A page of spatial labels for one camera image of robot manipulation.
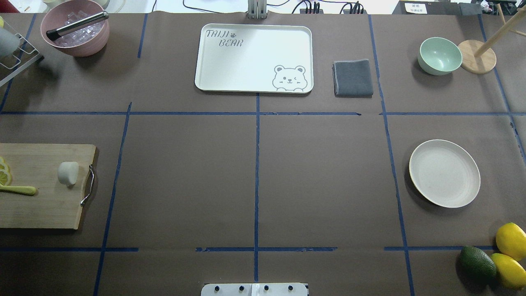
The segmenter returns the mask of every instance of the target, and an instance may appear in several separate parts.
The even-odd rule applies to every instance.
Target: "red object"
[[[9,0],[0,0],[0,12],[19,12]]]

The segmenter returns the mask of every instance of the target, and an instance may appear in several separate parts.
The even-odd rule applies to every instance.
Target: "mint green bowl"
[[[455,43],[442,37],[432,37],[420,45],[418,64],[431,75],[446,75],[460,67],[462,53]]]

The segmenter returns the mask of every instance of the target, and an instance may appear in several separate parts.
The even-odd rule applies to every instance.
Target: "dish rack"
[[[20,39],[21,45],[11,55],[0,58],[0,86],[13,79],[18,73],[25,70],[31,64],[43,58],[43,55],[26,40],[20,33],[15,31],[4,20],[4,29],[13,33]]]

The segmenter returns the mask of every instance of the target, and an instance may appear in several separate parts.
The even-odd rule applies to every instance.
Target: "bear face illustration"
[[[276,88],[276,91],[301,92],[307,87],[305,68],[303,66],[285,68],[277,65],[274,68],[274,72],[276,72],[276,76],[272,81],[272,85]]]

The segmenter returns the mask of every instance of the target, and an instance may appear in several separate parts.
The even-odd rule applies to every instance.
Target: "ice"
[[[68,19],[66,22],[64,22],[64,25],[69,25],[80,19],[86,18],[87,16],[89,15],[83,11],[79,11],[77,13],[71,12],[67,15]],[[61,47],[72,47],[83,44],[97,35],[97,33],[102,29],[103,24],[104,22],[98,22],[85,28],[78,29],[75,32],[60,37],[54,42],[56,45]]]

